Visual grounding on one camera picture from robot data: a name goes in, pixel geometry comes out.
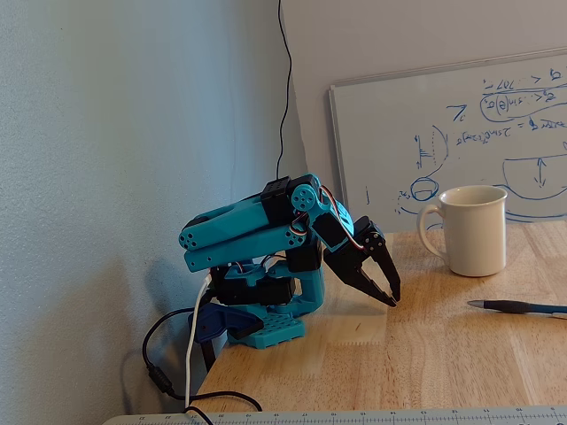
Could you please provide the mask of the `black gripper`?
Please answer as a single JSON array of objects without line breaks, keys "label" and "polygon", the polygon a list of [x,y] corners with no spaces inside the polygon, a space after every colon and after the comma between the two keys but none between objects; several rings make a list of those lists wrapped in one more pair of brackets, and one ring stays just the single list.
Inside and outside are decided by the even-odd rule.
[{"label": "black gripper", "polygon": [[[323,259],[333,273],[346,285],[354,286],[359,291],[375,300],[395,307],[400,301],[400,276],[386,247],[384,235],[368,216],[362,216],[354,223],[354,241],[350,240],[335,251],[324,250]],[[391,295],[387,295],[364,272],[363,262],[372,258],[380,266],[389,282]]]}]

